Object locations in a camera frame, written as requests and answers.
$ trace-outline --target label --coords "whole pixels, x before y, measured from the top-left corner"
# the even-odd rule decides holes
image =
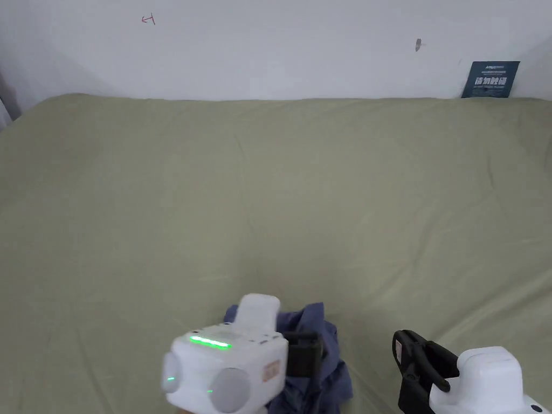
[[[263,382],[267,382],[280,373],[280,360],[271,362],[263,368]]]
[[[507,98],[516,77],[519,61],[473,62],[462,98]]]
[[[395,353],[397,354],[397,361],[399,361],[399,364],[402,364],[402,343],[400,343],[398,340],[395,340]]]

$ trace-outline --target green indicator light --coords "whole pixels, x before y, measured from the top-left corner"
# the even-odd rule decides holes
[[[230,349],[230,348],[232,348],[232,345],[230,345],[229,343],[219,342],[219,341],[215,341],[213,339],[202,338],[200,336],[191,336],[190,337],[190,342],[199,343],[201,345],[205,345],[207,347],[216,348],[216,349]]]

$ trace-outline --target red marking on wall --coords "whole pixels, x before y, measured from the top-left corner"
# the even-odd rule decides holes
[[[142,16],[142,23],[147,23],[148,20],[151,20],[153,22],[153,25],[155,26],[155,20],[153,19],[153,13],[151,13],[151,17],[148,17],[147,19],[144,18],[145,16]]]

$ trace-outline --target blue cloth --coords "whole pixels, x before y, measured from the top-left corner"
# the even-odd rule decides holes
[[[237,306],[228,308],[225,322],[233,322]],[[337,329],[324,320],[324,304],[307,305],[299,312],[280,313],[278,332],[317,332],[322,335],[326,355],[322,361],[319,383],[308,378],[287,377],[285,388],[268,405],[269,414],[339,414],[339,405],[353,397],[353,385],[345,362],[339,358]]]

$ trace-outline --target white plastic casing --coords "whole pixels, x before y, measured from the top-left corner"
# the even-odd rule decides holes
[[[436,414],[550,414],[523,393],[518,360],[502,347],[470,349],[457,362],[460,377],[450,392],[433,385],[429,406]]]
[[[273,296],[246,295],[234,323],[176,338],[163,366],[167,401],[195,414],[261,410],[285,385],[288,341],[275,331],[279,308],[280,302]],[[231,347],[214,348],[192,342],[193,337]]]

